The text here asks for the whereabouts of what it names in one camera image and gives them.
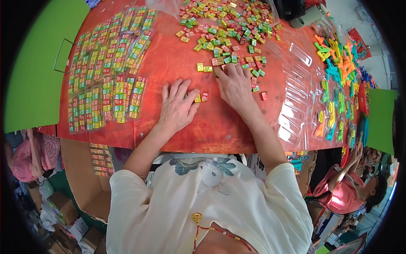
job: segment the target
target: plastic container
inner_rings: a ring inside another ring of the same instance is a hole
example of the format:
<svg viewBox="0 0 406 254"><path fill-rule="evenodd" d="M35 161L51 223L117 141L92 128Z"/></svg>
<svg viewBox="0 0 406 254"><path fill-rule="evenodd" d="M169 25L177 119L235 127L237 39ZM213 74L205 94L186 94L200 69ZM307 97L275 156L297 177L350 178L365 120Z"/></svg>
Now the plastic container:
<svg viewBox="0 0 406 254"><path fill-rule="evenodd" d="M369 116L369 108L367 107L367 98L365 96L365 82L362 82L358 91L358 107L359 110Z"/></svg>
<svg viewBox="0 0 406 254"><path fill-rule="evenodd" d="M362 145L365 147L367 146L367 141L368 141L368 130L369 130L369 120L368 118L364 118L363 120L361 120L361 122L359 123L359 135L362 134Z"/></svg>

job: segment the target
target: red string necklace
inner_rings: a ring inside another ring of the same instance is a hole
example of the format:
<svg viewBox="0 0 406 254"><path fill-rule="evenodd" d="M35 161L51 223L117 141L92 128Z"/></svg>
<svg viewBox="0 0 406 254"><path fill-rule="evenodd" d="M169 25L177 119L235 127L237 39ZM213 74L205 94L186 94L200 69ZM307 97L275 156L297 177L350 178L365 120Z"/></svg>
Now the red string necklace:
<svg viewBox="0 0 406 254"><path fill-rule="evenodd" d="M248 248L248 250L249 250L250 252L252 252L252 249L248 246L248 243L247 243L246 241L242 240L242 239L239 238L239 237L234 237L234 236L232 236L232 235L230 235L230 234L227 234L227 232L225 232L225 231L223 231L223 230L220 230L220 229L217 229L217 228L204 228L204 227L201 227L201 226L199 225L199 222L200 222L202 219L203 219L203 215L202 215L201 213L194 213L194 214L192 214L192 220L193 220L194 222L196 222L196 224L197 224L197 230L196 230L196 236L194 237L194 248L193 248L192 254L194 254L194 252L196 251L196 241L197 241L197 236L198 236L198 234L199 234L199 228L201 228L201 229L206 229L206 230L215 230L215 231L218 231L218 232L222 232L223 235L226 235L226 236L228 236L228 237L234 238L234 239L237 240L237 241L242 242L242 243Z"/></svg>

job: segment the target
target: green chair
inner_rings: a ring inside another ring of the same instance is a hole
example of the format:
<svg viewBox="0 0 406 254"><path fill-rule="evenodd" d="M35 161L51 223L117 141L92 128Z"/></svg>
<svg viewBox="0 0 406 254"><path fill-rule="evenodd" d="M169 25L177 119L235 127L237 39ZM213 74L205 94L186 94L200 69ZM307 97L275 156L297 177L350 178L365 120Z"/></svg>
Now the green chair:
<svg viewBox="0 0 406 254"><path fill-rule="evenodd" d="M39 14L11 72L4 133L59 122L67 59L89 11L83 0L51 0Z"/></svg>

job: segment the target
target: finger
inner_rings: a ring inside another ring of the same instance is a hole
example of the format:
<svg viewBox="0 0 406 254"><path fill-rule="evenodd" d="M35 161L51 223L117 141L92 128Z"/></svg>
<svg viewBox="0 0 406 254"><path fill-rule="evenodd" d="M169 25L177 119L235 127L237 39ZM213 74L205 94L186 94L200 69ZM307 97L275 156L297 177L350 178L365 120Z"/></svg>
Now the finger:
<svg viewBox="0 0 406 254"><path fill-rule="evenodd" d="M217 84L218 84L218 89L220 90L220 94L224 93L224 87L223 87L223 83L221 82L221 79L219 79L217 77L216 81L217 81Z"/></svg>
<svg viewBox="0 0 406 254"><path fill-rule="evenodd" d="M185 80L178 88L178 92L176 97L178 98L183 98L185 97L186 91L188 90L188 87L190 86L190 84L192 83L192 81L190 79Z"/></svg>
<svg viewBox="0 0 406 254"><path fill-rule="evenodd" d="M192 122L193 117L196 114L197 109L199 108L199 106L200 106L200 103L193 103L190 106L189 113L188 113L188 122Z"/></svg>
<svg viewBox="0 0 406 254"><path fill-rule="evenodd" d="M162 101L166 101L168 99L168 96L169 96L169 84L166 83L162 88Z"/></svg>
<svg viewBox="0 0 406 254"><path fill-rule="evenodd" d="M188 94L188 96L185 98L185 102L188 103L188 104L192 104L199 93L200 93L200 90L199 90L199 89L194 89L194 90L191 91L191 92Z"/></svg>
<svg viewBox="0 0 406 254"><path fill-rule="evenodd" d="M236 76L237 70L235 69L235 65L233 63L228 63L224 66L225 72L228 73L229 76Z"/></svg>
<svg viewBox="0 0 406 254"><path fill-rule="evenodd" d="M169 98L173 98L175 97L177 90L179 89L179 85L182 83L182 79L178 79L175 81L175 83L173 83L173 85L171 86L171 91L169 92Z"/></svg>
<svg viewBox="0 0 406 254"><path fill-rule="evenodd" d="M227 74L224 73L221 67L214 67L214 73L219 77L219 79L226 80Z"/></svg>
<svg viewBox="0 0 406 254"><path fill-rule="evenodd" d="M237 70L237 74L241 77L244 77L244 72L242 71L241 65L235 65L235 69Z"/></svg>
<svg viewBox="0 0 406 254"><path fill-rule="evenodd" d="M244 76L245 76L246 78L251 79L252 74L251 74L251 72L250 72L248 69L242 69L242 71L244 72Z"/></svg>

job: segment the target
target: dark hair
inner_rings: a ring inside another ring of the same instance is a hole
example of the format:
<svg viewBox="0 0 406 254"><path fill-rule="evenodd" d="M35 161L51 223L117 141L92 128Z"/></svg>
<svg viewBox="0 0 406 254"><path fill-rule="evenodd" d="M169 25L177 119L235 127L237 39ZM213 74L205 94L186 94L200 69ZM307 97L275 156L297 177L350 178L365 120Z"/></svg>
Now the dark hair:
<svg viewBox="0 0 406 254"><path fill-rule="evenodd" d="M367 213L369 213L372 210L373 206L376 206L377 204L382 202L383 198L386 195L386 190L388 189L388 183L386 182L386 178L382 174L378 174L376 177L378 178L378 184L375 187L375 195L370 196L367 199L367 203L365 204Z"/></svg>

